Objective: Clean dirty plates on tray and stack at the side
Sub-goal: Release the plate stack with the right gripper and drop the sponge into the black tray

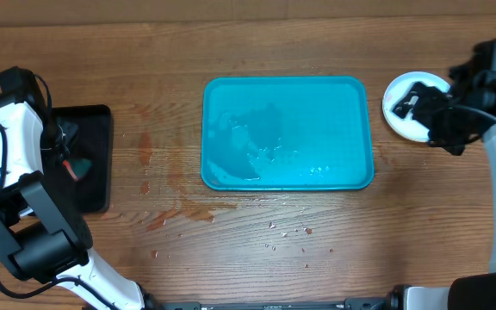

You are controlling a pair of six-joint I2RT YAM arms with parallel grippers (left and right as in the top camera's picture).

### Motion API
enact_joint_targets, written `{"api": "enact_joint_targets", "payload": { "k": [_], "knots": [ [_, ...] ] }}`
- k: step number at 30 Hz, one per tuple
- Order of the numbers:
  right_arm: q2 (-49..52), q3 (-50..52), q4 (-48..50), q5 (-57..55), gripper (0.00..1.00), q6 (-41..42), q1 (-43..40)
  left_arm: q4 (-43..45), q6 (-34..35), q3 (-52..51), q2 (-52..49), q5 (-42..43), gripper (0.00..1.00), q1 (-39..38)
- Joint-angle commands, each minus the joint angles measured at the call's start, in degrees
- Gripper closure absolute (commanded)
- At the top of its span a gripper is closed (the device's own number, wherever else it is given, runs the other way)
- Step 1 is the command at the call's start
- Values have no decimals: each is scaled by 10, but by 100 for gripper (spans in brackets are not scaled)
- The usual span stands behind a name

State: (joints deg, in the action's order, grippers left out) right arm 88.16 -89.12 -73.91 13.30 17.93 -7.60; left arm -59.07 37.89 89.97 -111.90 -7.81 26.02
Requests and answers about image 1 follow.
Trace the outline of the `light blue plate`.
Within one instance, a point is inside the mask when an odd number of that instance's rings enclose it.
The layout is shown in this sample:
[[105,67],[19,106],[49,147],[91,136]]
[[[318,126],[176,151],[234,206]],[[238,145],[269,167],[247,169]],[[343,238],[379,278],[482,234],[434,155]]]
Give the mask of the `light blue plate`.
[[425,143],[429,140],[429,129],[412,118],[412,107],[419,95],[412,87],[422,83],[447,92],[450,85],[434,74],[425,71],[410,71],[398,76],[386,89],[382,99],[382,113],[387,124],[402,138]]

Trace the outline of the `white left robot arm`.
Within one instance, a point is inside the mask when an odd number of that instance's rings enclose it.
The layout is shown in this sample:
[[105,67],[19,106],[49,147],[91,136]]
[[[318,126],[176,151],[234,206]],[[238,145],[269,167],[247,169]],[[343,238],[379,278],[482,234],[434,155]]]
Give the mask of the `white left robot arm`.
[[157,309],[94,249],[70,172],[43,167],[46,128],[30,103],[0,96],[0,291],[27,299],[60,286],[95,309]]

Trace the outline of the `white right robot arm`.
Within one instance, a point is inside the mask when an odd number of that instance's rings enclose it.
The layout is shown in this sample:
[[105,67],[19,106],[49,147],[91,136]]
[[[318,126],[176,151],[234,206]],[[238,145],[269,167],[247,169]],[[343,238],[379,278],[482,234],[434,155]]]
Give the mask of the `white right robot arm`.
[[496,72],[447,84],[423,71],[398,76],[384,93],[382,112],[402,137],[441,147],[452,155],[481,140],[493,185],[493,251],[484,275],[454,280],[445,288],[397,286],[386,309],[496,309]]

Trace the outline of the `green and pink sponge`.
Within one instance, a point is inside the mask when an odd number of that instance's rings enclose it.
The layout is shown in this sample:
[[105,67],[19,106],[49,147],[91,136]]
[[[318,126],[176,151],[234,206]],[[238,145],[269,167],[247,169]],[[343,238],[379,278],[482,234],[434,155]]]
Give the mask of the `green and pink sponge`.
[[67,169],[75,182],[84,179],[89,173],[92,162],[87,158],[70,158],[63,161],[63,166]]

